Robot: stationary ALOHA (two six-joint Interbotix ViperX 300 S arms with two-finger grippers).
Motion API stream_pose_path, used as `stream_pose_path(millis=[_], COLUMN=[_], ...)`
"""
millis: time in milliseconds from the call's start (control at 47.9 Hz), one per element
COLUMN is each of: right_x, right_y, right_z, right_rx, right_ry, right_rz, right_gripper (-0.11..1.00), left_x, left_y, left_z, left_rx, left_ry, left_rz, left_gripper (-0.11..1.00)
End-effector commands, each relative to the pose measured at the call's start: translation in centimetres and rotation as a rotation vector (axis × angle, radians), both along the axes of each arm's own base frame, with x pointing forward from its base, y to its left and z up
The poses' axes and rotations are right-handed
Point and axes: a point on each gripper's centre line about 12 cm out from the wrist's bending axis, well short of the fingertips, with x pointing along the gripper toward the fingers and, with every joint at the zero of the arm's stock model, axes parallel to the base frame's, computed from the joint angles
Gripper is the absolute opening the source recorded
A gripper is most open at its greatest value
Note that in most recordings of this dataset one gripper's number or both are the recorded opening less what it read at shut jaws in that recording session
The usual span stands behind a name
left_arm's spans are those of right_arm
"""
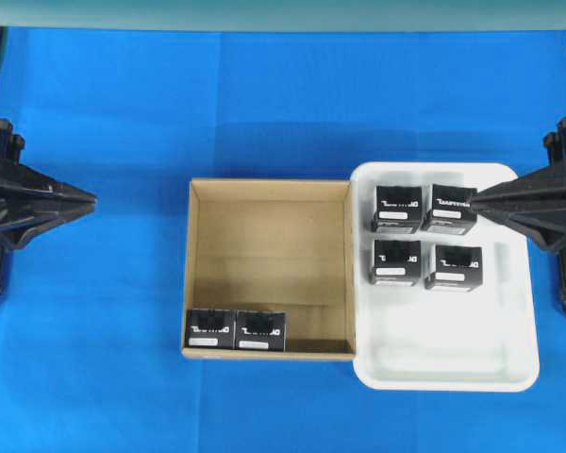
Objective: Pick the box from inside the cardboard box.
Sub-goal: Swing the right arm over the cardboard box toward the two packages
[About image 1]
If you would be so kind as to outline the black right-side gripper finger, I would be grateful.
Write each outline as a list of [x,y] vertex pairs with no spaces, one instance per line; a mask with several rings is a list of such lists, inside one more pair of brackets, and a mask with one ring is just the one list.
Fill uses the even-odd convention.
[[474,195],[471,211],[532,240],[545,251],[566,247],[566,160]]

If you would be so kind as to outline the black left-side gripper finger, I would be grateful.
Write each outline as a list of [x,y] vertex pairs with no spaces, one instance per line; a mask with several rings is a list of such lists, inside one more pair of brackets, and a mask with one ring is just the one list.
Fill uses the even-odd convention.
[[0,159],[0,245],[26,247],[38,236],[94,212],[97,197],[23,164]]

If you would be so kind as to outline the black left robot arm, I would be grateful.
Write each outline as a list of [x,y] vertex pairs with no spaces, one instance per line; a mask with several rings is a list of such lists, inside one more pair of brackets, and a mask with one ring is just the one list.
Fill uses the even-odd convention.
[[[0,26],[0,60],[6,29]],[[25,139],[0,118],[0,295],[10,253],[94,211],[97,197],[23,165]]]

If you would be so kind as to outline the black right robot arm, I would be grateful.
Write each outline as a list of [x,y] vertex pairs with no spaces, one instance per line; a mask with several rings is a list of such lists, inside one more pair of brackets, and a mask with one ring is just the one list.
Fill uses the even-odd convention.
[[566,314],[566,117],[543,138],[549,164],[471,198],[471,210],[558,256],[559,300]]

